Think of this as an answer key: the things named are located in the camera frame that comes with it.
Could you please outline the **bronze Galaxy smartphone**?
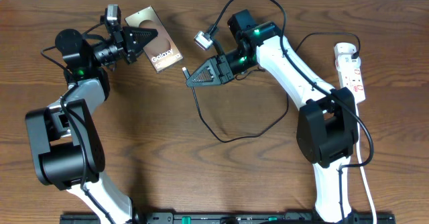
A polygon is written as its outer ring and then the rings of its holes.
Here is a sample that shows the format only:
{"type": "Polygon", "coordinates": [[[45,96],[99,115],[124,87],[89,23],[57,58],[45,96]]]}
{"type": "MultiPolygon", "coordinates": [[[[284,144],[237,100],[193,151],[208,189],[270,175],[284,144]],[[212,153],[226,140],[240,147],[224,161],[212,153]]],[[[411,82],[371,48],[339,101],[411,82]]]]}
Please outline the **bronze Galaxy smartphone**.
{"type": "Polygon", "coordinates": [[[179,63],[184,57],[152,6],[125,18],[128,26],[155,29],[158,35],[143,49],[157,73],[179,63]]]}

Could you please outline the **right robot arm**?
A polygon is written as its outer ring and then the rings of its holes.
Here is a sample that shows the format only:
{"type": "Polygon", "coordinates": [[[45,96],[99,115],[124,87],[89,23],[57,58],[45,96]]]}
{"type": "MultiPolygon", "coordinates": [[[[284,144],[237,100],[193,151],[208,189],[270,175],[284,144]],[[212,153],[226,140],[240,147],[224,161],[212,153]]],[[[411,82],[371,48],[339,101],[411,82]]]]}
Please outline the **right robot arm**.
{"type": "Polygon", "coordinates": [[[204,50],[215,47],[186,85],[220,86],[233,77],[260,66],[268,71],[292,99],[298,110],[296,141],[314,169],[315,211],[327,223],[346,221],[352,209],[347,196],[347,168],[354,145],[359,141],[356,100],[347,87],[335,89],[322,80],[297,55],[274,22],[258,24],[248,10],[234,14],[228,27],[237,49],[224,52],[214,39],[217,26],[198,32],[194,41],[204,50]]]}

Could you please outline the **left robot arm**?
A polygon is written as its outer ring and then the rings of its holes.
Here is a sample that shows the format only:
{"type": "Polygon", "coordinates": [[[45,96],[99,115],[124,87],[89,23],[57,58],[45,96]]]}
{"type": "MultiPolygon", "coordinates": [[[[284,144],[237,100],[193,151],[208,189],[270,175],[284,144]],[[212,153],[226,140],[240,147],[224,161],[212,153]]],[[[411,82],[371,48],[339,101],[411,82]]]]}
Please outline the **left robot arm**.
{"type": "Polygon", "coordinates": [[[158,36],[155,29],[122,26],[102,16],[104,38],[62,30],[54,48],[64,60],[67,91],[47,107],[29,111],[25,124],[38,180],[81,199],[101,223],[147,223],[132,199],[105,172],[105,154],[92,114],[109,97],[107,70],[119,60],[131,64],[158,36]]]}

